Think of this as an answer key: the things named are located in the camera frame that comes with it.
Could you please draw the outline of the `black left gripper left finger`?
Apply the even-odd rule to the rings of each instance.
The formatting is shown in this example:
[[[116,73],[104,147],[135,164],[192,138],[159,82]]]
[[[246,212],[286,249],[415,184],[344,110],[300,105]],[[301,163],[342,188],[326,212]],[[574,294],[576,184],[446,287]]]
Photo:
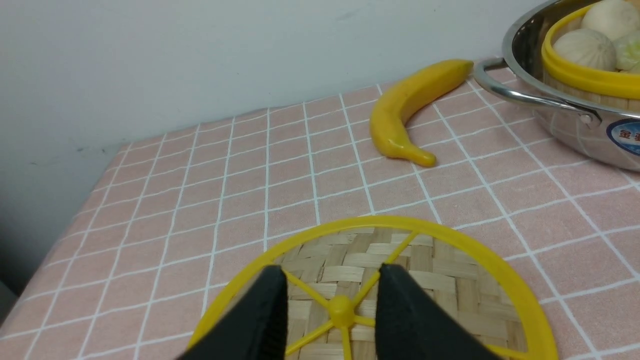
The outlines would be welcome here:
[[[283,360],[288,335],[288,285],[268,265],[245,295],[179,360]]]

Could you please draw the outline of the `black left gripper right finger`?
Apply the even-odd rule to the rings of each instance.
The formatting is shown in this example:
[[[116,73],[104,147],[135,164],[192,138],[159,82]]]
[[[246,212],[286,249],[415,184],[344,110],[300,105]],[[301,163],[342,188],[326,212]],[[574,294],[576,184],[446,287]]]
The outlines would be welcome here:
[[[375,353],[379,360],[498,360],[448,315],[409,272],[379,268]]]

